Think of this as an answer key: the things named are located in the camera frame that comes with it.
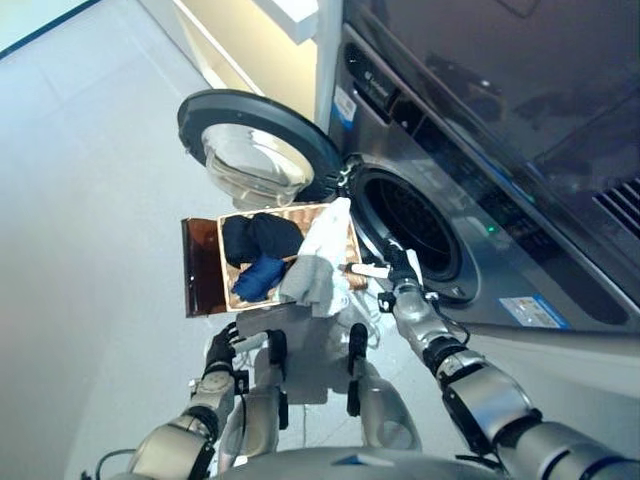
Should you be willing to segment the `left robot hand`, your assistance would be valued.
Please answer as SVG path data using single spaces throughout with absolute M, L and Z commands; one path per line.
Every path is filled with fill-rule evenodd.
M 263 333 L 243 337 L 239 334 L 235 322 L 227 324 L 211 340 L 205 357 L 203 375 L 214 371 L 232 373 L 233 359 L 239 354 L 258 348 L 264 341 Z

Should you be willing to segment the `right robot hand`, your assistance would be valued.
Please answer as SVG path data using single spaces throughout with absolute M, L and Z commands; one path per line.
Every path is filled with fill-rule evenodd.
M 409 251 L 397 241 L 388 240 L 383 248 L 381 263 L 344 263 L 338 270 L 345 274 L 360 275 L 373 279 L 389 280 L 393 286 L 411 281 L 423 286 L 421 275 L 410 261 Z

